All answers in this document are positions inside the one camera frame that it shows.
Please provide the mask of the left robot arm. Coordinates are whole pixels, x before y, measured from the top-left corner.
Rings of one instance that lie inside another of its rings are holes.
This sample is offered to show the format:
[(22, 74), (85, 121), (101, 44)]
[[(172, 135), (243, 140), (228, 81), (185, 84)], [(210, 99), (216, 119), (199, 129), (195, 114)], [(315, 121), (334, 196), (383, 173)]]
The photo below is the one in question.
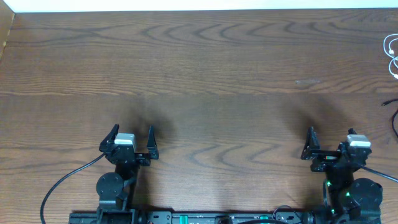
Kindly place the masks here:
[(99, 205), (96, 223), (147, 223), (146, 213), (134, 208), (132, 200), (139, 169), (159, 159), (153, 126), (149, 128), (146, 148), (147, 153), (136, 152), (135, 135), (120, 133), (118, 124), (101, 141), (99, 151), (115, 169), (97, 181)]

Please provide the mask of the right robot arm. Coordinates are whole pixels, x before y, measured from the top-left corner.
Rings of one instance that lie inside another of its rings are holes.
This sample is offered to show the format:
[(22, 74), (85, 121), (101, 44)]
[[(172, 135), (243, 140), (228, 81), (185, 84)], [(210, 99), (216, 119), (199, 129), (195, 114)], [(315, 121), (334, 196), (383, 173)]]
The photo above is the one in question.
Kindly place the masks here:
[(371, 142), (354, 129), (348, 131), (335, 151), (322, 150), (315, 130), (307, 131), (302, 160), (311, 160), (312, 172), (323, 172), (323, 205), (304, 212), (301, 221), (314, 223), (380, 223), (382, 186), (367, 178), (354, 178), (363, 169)]

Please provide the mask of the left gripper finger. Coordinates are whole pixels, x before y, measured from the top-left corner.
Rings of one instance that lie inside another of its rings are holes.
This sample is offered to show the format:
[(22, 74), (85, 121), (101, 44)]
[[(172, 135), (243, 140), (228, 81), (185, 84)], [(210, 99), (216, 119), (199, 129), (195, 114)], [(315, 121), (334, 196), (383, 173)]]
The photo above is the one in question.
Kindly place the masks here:
[(109, 134), (101, 141), (99, 149), (107, 149), (110, 145), (114, 144), (118, 131), (119, 125), (115, 124)]
[(151, 157), (159, 156), (159, 151), (158, 151), (156, 140), (155, 140), (155, 131), (154, 131), (153, 126), (150, 126), (146, 147), (147, 147)]

